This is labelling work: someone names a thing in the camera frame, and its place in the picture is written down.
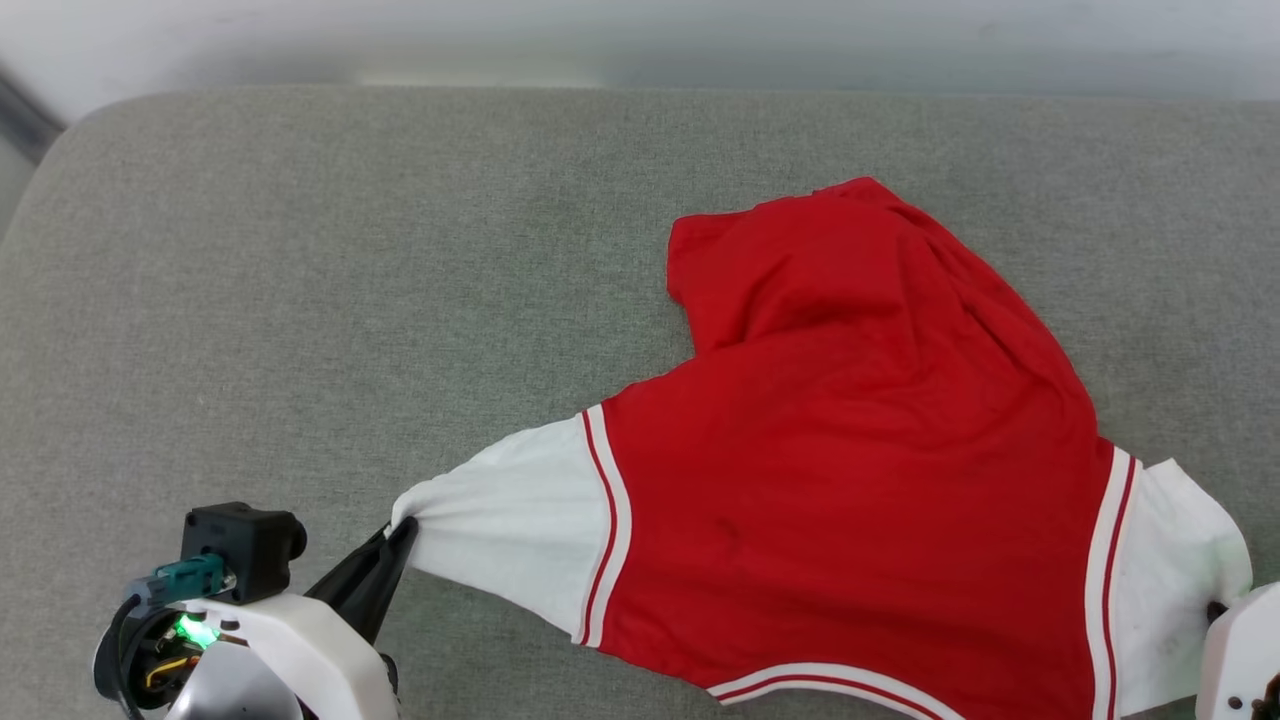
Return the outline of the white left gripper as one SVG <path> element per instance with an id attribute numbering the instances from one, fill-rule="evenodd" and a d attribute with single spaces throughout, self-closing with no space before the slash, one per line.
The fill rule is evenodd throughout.
<path id="1" fill-rule="evenodd" d="M 415 518 L 376 530 L 306 597 L 152 612 L 131 601 L 99 642 L 93 687 L 128 719 L 147 708 L 168 719 L 398 719 L 393 671 L 372 643 L 417 537 Z"/>

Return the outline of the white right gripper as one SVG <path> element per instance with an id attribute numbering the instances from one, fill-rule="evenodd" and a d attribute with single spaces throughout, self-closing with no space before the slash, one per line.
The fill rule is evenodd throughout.
<path id="1" fill-rule="evenodd" d="M 1215 609 L 1202 660 L 1197 719 L 1279 717 L 1279 584 Z"/>

